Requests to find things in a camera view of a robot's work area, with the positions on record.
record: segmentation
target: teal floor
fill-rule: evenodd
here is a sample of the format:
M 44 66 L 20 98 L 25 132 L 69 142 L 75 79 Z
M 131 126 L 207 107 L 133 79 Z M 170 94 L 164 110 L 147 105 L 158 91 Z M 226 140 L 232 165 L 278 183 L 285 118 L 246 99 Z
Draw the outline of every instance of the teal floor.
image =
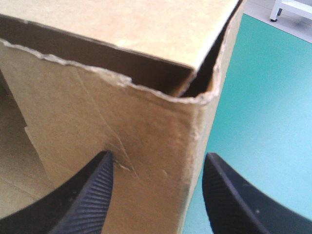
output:
M 312 44 L 243 16 L 207 152 L 312 219 Z M 201 178 L 183 234 L 212 234 Z

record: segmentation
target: box top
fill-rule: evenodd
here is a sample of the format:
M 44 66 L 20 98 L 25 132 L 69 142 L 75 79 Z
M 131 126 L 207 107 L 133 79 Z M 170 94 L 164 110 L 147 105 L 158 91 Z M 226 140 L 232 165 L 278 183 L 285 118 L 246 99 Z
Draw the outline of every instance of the box top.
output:
M 238 0 L 0 0 L 30 20 L 198 70 Z

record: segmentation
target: cardboard box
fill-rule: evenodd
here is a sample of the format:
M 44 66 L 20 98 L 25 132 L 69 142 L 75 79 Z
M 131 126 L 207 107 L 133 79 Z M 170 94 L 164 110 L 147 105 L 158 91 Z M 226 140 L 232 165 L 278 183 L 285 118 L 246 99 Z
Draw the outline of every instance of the cardboard box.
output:
M 103 233 L 181 233 L 244 1 L 0 4 L 0 69 L 50 181 L 111 150 Z

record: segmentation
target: crease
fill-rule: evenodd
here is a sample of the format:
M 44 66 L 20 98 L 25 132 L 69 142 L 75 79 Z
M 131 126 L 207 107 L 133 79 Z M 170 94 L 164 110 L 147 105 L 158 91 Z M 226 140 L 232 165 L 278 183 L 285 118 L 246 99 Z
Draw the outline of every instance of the crease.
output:
M 10 181 L 8 181 L 8 180 L 6 180 L 6 179 L 4 179 L 4 178 L 1 178 L 1 177 L 0 177 L 0 180 L 2 180 L 2 181 L 3 181 L 4 183 L 6 183 L 6 184 L 9 184 L 9 185 L 13 186 L 14 188 L 16 188 L 17 190 L 19 190 L 20 192 L 26 193 L 28 196 L 30 196 L 31 198 L 33 198 L 33 199 L 35 199 L 35 200 L 40 199 L 40 197 L 38 197 L 38 196 L 36 196 L 36 195 L 33 195 L 33 194 L 31 194 L 31 193 L 25 191 L 24 189 L 22 189 L 22 188 L 16 186 L 16 185 L 13 184 L 12 182 L 10 182 Z
M 125 166 L 124 164 L 120 163 L 120 162 L 117 161 L 116 159 L 114 159 L 113 162 L 114 162 L 115 164 L 117 164 L 117 166 L 121 167 L 121 168 L 124 169 L 124 170 L 127 170 L 127 171 L 129 171 L 129 172 L 132 171 L 129 167 L 127 167 L 127 166 Z
M 120 146 L 121 146 L 120 149 L 121 149 L 122 152 L 123 152 L 123 157 L 126 159 L 126 161 L 128 161 L 128 163 L 130 164 L 130 167 L 131 167 L 131 168 L 128 168 L 128 167 L 125 167 L 125 166 L 124 166 L 124 167 L 130 169 L 130 170 L 135 174 L 135 177 L 136 177 L 136 178 L 139 178 L 139 176 L 138 176 L 138 174 L 137 174 L 137 172 L 136 172 L 136 170 L 135 170 L 135 168 L 134 168 L 134 166 L 133 166 L 133 164 L 132 164 L 132 162 L 131 162 L 131 160 L 130 160 L 129 155 L 127 154 L 127 151 L 126 151 L 126 149 L 125 149 L 125 147 L 124 147 L 124 145 L 123 145 L 121 139 L 119 138 L 118 134 L 112 129 L 112 127 L 109 126 L 109 124 L 107 123 L 106 119 L 105 119 L 104 116 L 101 114 L 101 111 L 100 111 L 100 109 L 99 109 L 99 107 L 98 107 L 96 101 L 95 101 L 94 98 L 91 96 L 91 94 L 90 94 L 89 90 L 87 89 L 87 87 L 84 85 L 84 83 L 83 83 L 83 81 L 82 81 L 82 78 L 81 78 L 81 75 L 80 75 L 80 73 L 79 73 L 79 70 L 76 68 L 75 71 L 76 71 L 77 74 L 78 74 L 78 79 L 79 79 L 79 82 L 80 82 L 82 88 L 84 89 L 84 91 L 87 93 L 87 95 L 88 95 L 89 98 L 91 99 L 91 102 L 93 103 L 93 105 L 94 105 L 96 111 L 98 112 L 100 118 L 102 119 L 102 121 L 104 122 L 104 124 L 107 126 L 107 128 L 111 131 L 111 133 L 113 134 L 113 136 L 118 140 L 118 142 L 119 142 L 119 144 L 120 144 Z

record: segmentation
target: white furniture leg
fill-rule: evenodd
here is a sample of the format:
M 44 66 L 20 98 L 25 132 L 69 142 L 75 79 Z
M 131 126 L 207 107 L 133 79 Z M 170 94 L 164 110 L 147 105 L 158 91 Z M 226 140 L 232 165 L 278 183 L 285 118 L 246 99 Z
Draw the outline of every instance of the white furniture leg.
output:
M 277 15 L 281 14 L 281 4 L 282 4 L 282 0 L 275 0 L 271 15 L 270 15 L 270 20 L 272 22 L 276 22 L 277 21 Z

